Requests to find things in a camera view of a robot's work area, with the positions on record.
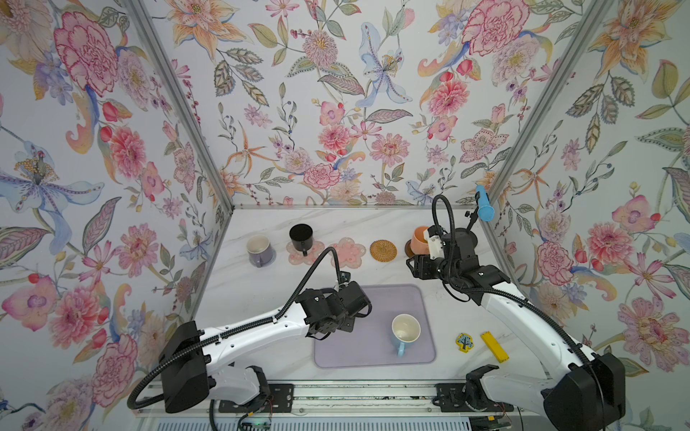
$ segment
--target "brown coaster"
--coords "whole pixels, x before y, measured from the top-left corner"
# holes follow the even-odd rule
[[[397,256],[397,248],[395,245],[385,239],[372,242],[369,246],[369,252],[371,256],[379,262],[390,262]]]
[[[408,240],[407,240],[407,244],[405,244],[405,254],[407,254],[407,257],[412,257],[412,256],[415,255],[415,254],[412,252],[411,244],[412,244],[412,240],[411,240],[411,239],[408,239]]]

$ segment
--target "orange cup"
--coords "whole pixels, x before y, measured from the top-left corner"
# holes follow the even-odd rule
[[[410,248],[414,254],[429,254],[429,244],[424,239],[424,231],[429,229],[428,226],[420,226],[415,229],[415,233],[412,235],[412,242],[410,242]]]

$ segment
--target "purple mat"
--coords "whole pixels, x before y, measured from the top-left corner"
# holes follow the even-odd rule
[[[429,363],[436,359],[422,292],[413,284],[362,286],[371,300],[372,311],[355,321],[352,332],[336,331],[323,341],[314,343],[314,362],[319,368],[375,367]],[[391,341],[391,324],[399,314],[414,316],[422,327],[419,339],[397,356]]]

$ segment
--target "wall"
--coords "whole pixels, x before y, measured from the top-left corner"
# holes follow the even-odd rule
[[[362,206],[489,188],[586,6],[565,3],[146,7],[235,204]]]
[[[0,1],[3,430],[128,429],[228,218],[125,10],[85,3]]]
[[[616,1],[491,225],[530,300],[625,364],[615,429],[690,423],[688,17],[682,1]]]

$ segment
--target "yellow block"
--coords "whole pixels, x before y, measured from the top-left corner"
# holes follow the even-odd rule
[[[482,334],[482,340],[484,340],[486,345],[489,347],[489,350],[491,353],[493,353],[493,356],[496,357],[499,363],[503,363],[510,359],[506,351],[503,350],[501,345],[498,343],[498,341],[496,341],[495,338],[493,338],[493,335],[491,335],[490,332],[485,332]]]

